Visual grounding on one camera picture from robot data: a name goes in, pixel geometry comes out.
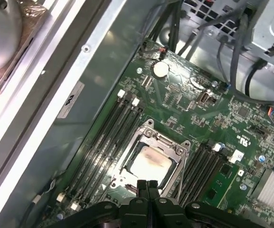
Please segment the screw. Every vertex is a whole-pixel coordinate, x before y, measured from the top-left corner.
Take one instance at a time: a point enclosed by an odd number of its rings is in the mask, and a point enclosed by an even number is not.
[[[217,81],[212,81],[211,86],[213,88],[216,88],[218,86],[218,82]]]
[[[193,203],[193,204],[192,204],[192,208],[194,208],[194,209],[199,209],[199,208],[200,208],[200,205],[197,204],[197,203]]]
[[[147,135],[147,136],[151,136],[151,131],[147,131],[147,132],[146,132],[146,135]]]
[[[160,203],[166,203],[167,200],[166,200],[166,199],[160,199],[159,202],[160,202]]]
[[[178,149],[177,153],[178,154],[183,154],[183,150],[182,149]]]
[[[82,46],[82,51],[89,52],[90,51],[90,47],[85,44],[85,45]]]
[[[245,191],[247,189],[247,186],[245,184],[240,185],[240,189],[242,191]]]
[[[142,68],[139,67],[139,68],[137,69],[137,73],[138,73],[138,74],[142,74],[142,72],[143,72]]]

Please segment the gray cable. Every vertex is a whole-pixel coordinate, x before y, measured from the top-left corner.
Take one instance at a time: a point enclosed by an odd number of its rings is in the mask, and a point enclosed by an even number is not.
[[[213,25],[217,25],[223,22],[226,22],[227,20],[233,19],[233,18],[238,18],[239,15],[241,14],[241,10],[237,10],[237,11],[233,11],[229,14],[223,15],[215,20],[211,20],[203,25],[200,25],[198,27],[199,33],[197,35],[196,40],[194,41],[194,43],[192,44],[192,46],[190,47],[190,50],[188,52],[188,54],[186,55],[185,59],[187,61],[190,61],[191,57],[193,56],[193,54],[195,53],[200,41],[203,38],[204,35],[204,29],[208,26],[213,26]]]
[[[228,81],[228,79],[227,79],[227,75],[226,75],[226,73],[225,73],[225,71],[224,71],[224,68],[223,68],[222,63],[221,63],[221,58],[220,58],[221,51],[222,51],[222,49],[223,49],[225,43],[227,43],[227,42],[228,42],[228,37],[227,37],[227,36],[223,36],[223,37],[220,39],[220,46],[219,46],[218,52],[217,52],[217,65],[218,65],[218,68],[219,68],[219,70],[220,70],[220,72],[221,72],[221,74],[222,74],[222,77],[223,77],[224,81],[225,81],[227,84],[229,84],[229,81]]]

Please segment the blue component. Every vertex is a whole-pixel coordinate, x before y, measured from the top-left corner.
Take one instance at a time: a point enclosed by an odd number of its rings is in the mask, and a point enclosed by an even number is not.
[[[265,162],[265,156],[264,156],[264,155],[260,155],[259,158],[258,158],[258,160],[259,160],[261,163]]]
[[[219,142],[218,144],[221,146],[222,149],[226,147],[222,142]]]
[[[63,213],[57,214],[57,220],[63,220],[63,219],[64,219]]]

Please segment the black cable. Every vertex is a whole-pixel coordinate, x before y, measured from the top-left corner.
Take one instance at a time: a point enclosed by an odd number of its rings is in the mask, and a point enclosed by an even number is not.
[[[29,206],[27,207],[27,209],[26,209],[26,211],[23,215],[23,218],[22,218],[22,220],[19,224],[19,228],[27,228],[27,226],[26,226],[27,225],[27,220],[28,220],[29,215],[31,214],[33,208],[35,207],[35,205],[36,204],[34,202],[29,204]]]
[[[218,52],[217,52],[217,65],[218,65],[218,68],[222,74],[222,77],[224,79],[224,81],[226,82],[227,85],[230,85],[230,82],[228,81],[227,79],[227,75],[223,69],[223,66],[222,66],[222,63],[221,63],[221,58],[220,58],[220,55],[221,55],[221,51],[224,47],[224,45],[228,42],[228,37],[227,36],[223,36],[221,39],[220,39],[220,46],[218,48]]]
[[[193,42],[194,38],[196,37],[195,33],[192,33],[188,40],[185,42],[184,46],[181,48],[181,50],[178,52],[178,56],[182,56],[182,54],[186,51],[186,49],[188,49],[188,47],[190,46],[190,44]]]
[[[255,104],[274,105],[274,101],[263,101],[263,100],[252,99],[236,89],[236,76],[237,76],[240,50],[242,49],[242,46],[243,46],[243,40],[247,31],[247,25],[248,25],[248,17],[245,14],[240,19],[240,25],[237,31],[237,38],[234,44],[233,57],[232,57],[231,68],[230,68],[231,90],[233,94],[242,101],[245,101],[248,103],[255,103]]]
[[[155,10],[158,8],[158,7],[163,7],[163,5],[167,5],[167,3],[160,3],[160,4],[156,4],[154,5],[150,11],[148,12],[145,20],[144,20],[144,23],[143,23],[143,27],[141,29],[141,37],[140,37],[140,53],[143,53],[143,54],[153,54],[153,53],[156,53],[156,52],[159,52],[160,51],[160,48],[158,49],[154,49],[154,50],[146,50],[145,49],[145,39],[146,39],[146,28],[149,24],[149,20],[151,19],[151,17],[153,16]]]
[[[181,13],[182,1],[173,3],[173,15],[170,27],[170,39],[169,49],[172,52],[176,51],[178,38],[179,38],[179,27],[180,27],[180,13]]]
[[[149,38],[153,41],[156,41],[163,26],[167,22],[168,18],[170,17],[170,14],[172,12],[172,5],[168,5],[167,8],[164,10],[162,15],[160,16],[159,20],[157,21],[156,25],[152,29],[152,31],[149,34]]]
[[[263,59],[259,59],[258,61],[256,61],[253,65],[252,65],[252,70],[249,73],[249,75],[246,78],[246,83],[245,83],[245,94],[247,96],[250,96],[250,84],[251,84],[251,80],[254,76],[254,74],[258,71],[261,70],[262,68],[264,68],[267,65],[267,61],[263,60]]]
[[[230,19],[234,19],[234,18],[238,18],[239,15],[241,14],[241,10],[237,10],[237,11],[233,11],[233,12],[230,12],[226,15],[222,15],[220,16],[219,18],[215,19],[215,20],[211,20],[203,25],[200,25],[197,29],[199,30],[198,32],[198,35],[197,35],[197,38],[196,40],[194,41],[194,43],[192,44],[187,56],[185,57],[186,60],[190,60],[191,57],[193,56],[193,54],[195,53],[200,41],[202,40],[202,37],[204,35],[204,29],[208,26],[213,26],[213,25],[217,25],[217,24],[220,24],[220,23],[223,23],[223,22],[226,22],[227,20],[230,20]],[[188,48],[189,45],[187,45],[187,42],[186,42],[186,45],[184,45],[184,47],[180,50],[180,53],[182,52],[185,52],[185,50]]]

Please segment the capacitor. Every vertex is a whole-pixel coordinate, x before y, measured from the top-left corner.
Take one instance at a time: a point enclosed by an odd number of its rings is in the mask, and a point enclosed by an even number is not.
[[[242,191],[245,191],[245,190],[247,189],[247,186],[246,186],[245,184],[241,184],[241,185],[240,185],[240,189],[241,189]]]
[[[258,160],[259,160],[259,162],[261,162],[261,163],[265,162],[265,156],[264,156],[264,155],[260,155],[260,156],[258,157]]]
[[[64,212],[60,212],[57,214],[57,220],[63,220],[64,219]]]
[[[217,81],[212,81],[211,86],[213,88],[216,88],[218,86],[218,82]]]

